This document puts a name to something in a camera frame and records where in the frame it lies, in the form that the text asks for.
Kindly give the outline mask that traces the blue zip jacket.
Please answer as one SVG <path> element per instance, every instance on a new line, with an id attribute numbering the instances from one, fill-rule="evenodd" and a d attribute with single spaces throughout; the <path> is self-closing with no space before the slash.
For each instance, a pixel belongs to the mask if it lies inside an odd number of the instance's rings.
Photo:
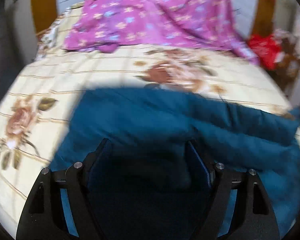
<path id="1" fill-rule="evenodd" d="M 260 173 L 284 236 L 300 210 L 299 126 L 298 109 L 275 115 L 176 90 L 89 89 L 50 168 L 57 171 L 82 161 L 104 138 L 116 153 L 169 150 L 177 156 L 184 142 L 205 142 L 217 161 Z"/>

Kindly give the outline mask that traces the cream floral bed sheet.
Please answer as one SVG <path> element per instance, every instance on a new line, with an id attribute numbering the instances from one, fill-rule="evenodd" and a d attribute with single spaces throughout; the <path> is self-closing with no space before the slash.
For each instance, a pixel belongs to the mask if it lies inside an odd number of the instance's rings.
<path id="1" fill-rule="evenodd" d="M 34 182 L 50 168 L 86 90 L 149 87 L 275 115 L 293 110 L 264 70 L 227 51 L 136 44 L 110 54 L 67 52 L 64 40 L 81 13 L 71 8 L 58 19 L 56 45 L 23 68 L 0 102 L 0 225 L 11 239 L 17 239 Z M 295 137 L 300 147 L 300 126 Z M 221 163 L 207 143 L 190 141 Z M 185 161 L 186 142 L 180 156 L 169 150 L 116 153 L 111 142 L 112 153 L 89 197 L 98 239 L 191 239 L 204 208 Z M 224 165 L 238 172 L 253 169 Z M 298 222 L 300 210 L 280 239 Z"/>

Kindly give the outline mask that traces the red bag on nightstand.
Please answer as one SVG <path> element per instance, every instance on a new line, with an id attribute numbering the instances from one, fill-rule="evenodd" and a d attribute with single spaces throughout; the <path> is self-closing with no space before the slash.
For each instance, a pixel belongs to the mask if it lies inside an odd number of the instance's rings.
<path id="1" fill-rule="evenodd" d="M 248 46 L 257 55 L 262 67 L 266 70 L 275 70 L 282 58 L 282 46 L 274 34 L 268 36 L 252 35 Z"/>

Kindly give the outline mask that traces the grey refrigerator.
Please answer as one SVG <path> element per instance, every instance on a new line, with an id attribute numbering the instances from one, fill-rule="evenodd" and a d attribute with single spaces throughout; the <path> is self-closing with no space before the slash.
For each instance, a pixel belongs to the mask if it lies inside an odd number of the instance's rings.
<path id="1" fill-rule="evenodd" d="M 0 101 L 22 67 L 8 28 L 4 5 L 5 0 L 0 0 Z"/>

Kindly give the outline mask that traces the wooden bed headboard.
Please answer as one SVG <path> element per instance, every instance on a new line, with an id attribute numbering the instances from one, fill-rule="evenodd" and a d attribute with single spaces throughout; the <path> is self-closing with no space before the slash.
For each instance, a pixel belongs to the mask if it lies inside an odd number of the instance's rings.
<path id="1" fill-rule="evenodd" d="M 84 0 L 31 0 L 31 10 L 39 36 L 66 8 Z M 268 35 L 273 31 L 276 0 L 232 0 L 236 30 L 244 39 L 251 34 Z"/>

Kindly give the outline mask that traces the purple floral quilt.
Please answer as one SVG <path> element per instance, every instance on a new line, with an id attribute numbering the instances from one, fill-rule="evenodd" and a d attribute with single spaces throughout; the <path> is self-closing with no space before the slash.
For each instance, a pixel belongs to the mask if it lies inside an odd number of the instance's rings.
<path id="1" fill-rule="evenodd" d="M 85 0 L 63 47 L 112 53 L 136 44 L 231 51 L 258 63 L 235 31 L 231 0 Z"/>

